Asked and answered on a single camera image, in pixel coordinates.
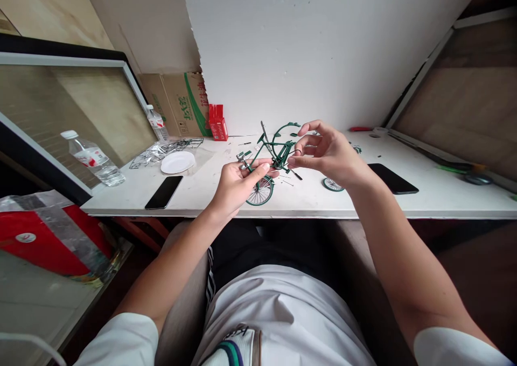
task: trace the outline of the glass panel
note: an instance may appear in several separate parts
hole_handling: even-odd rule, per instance
[[[454,32],[395,130],[517,181],[517,23]]]
[[[99,180],[68,153],[75,130],[122,167],[156,141],[121,68],[0,65],[0,112],[92,188]]]

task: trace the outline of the red plastic bag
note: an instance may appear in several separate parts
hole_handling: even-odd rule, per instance
[[[0,199],[0,248],[80,281],[100,277],[113,248],[78,206],[56,191]]]

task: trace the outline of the bicycle frame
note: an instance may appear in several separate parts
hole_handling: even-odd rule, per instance
[[[246,166],[248,171],[251,173],[251,172],[254,171],[254,169],[251,167],[251,165],[253,165],[253,163],[257,160],[260,152],[265,147],[268,150],[268,152],[271,154],[271,159],[273,160],[272,167],[277,169],[277,170],[283,169],[286,173],[289,173],[291,170],[289,168],[285,167],[285,163],[287,162],[287,158],[289,157],[289,155],[292,153],[291,149],[293,148],[293,146],[296,143],[294,141],[288,141],[288,142],[269,142],[267,134],[266,134],[266,130],[264,128],[264,124],[262,123],[262,121],[260,123],[262,125],[263,133],[260,136],[260,138],[258,139],[257,143],[262,141],[262,146],[258,150],[257,154],[255,155],[255,157],[253,158],[253,160],[249,164],[248,164],[247,160],[245,159],[245,157],[247,155],[251,154],[250,150],[247,151],[246,153],[243,153],[243,152],[239,153],[237,155],[237,159],[240,162],[242,162]],[[280,137],[280,130],[282,130],[283,128],[285,128],[287,126],[300,127],[300,125],[298,123],[296,123],[296,122],[289,122],[287,125],[282,126],[280,129],[278,129],[276,131],[276,133],[274,135],[274,138]],[[280,150],[280,152],[278,154],[276,154],[276,152],[275,152],[275,146],[282,146],[282,149]],[[259,185],[258,182],[256,184],[256,187],[257,187],[257,190],[260,191],[260,185]]]

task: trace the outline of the black smartphone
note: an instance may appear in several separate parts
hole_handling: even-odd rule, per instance
[[[157,210],[167,207],[182,178],[183,176],[169,176],[163,180],[162,185],[160,185],[151,200],[145,205],[145,209]]]
[[[386,183],[395,195],[416,194],[418,188],[408,183],[402,177],[386,168],[382,164],[368,164],[368,166]]]

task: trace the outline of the white shirt sleeve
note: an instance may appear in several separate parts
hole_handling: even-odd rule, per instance
[[[418,366],[510,366],[506,356],[472,335],[451,328],[420,331],[413,344]]]
[[[84,349],[75,366],[152,366],[158,329],[148,316],[116,315]]]

